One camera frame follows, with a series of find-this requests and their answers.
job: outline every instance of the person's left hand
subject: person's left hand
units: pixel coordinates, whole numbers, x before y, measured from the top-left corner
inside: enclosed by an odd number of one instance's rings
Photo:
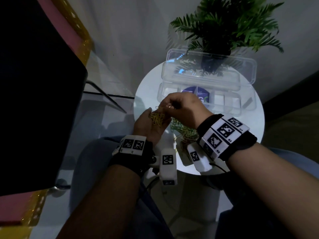
[[[170,117],[165,117],[163,119],[162,126],[154,125],[150,118],[151,112],[152,108],[148,108],[136,120],[134,124],[133,135],[144,136],[146,137],[146,140],[152,142],[153,146],[155,146],[159,142],[162,134],[172,119]]]

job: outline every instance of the white marker cube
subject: white marker cube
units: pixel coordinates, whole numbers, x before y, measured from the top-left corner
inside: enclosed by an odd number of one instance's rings
[[[176,151],[164,148],[161,152],[159,164],[159,178],[162,185],[177,185]]]
[[[209,164],[210,160],[208,158],[208,155],[197,144],[197,142],[189,144],[187,146],[187,150],[189,152],[191,160],[193,161],[193,164],[195,165],[195,169],[198,172],[207,172],[213,168],[212,165]]]

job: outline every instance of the plastic compartment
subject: plastic compartment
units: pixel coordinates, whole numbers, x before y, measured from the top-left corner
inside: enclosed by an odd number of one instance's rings
[[[252,87],[256,68],[252,59],[192,51],[186,54],[186,50],[171,49],[163,64],[157,100],[161,102],[169,93],[195,87],[191,90],[198,97],[209,93],[201,100],[210,111],[240,116],[243,110],[256,108]]]

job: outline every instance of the white wall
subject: white wall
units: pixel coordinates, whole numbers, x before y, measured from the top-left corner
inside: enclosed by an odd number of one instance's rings
[[[200,2],[68,1],[92,36],[96,55],[133,94],[143,77],[165,60],[169,23],[177,16],[193,12]],[[319,0],[268,1],[285,1],[274,13],[285,53],[264,47],[246,55],[258,62],[255,88],[263,102],[317,71],[319,60]]]

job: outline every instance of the person's right hand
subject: person's right hand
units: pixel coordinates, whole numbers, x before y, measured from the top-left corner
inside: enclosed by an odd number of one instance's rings
[[[190,92],[170,93],[160,103],[159,110],[176,118],[183,125],[194,129],[197,129],[206,118],[213,115],[201,100]]]

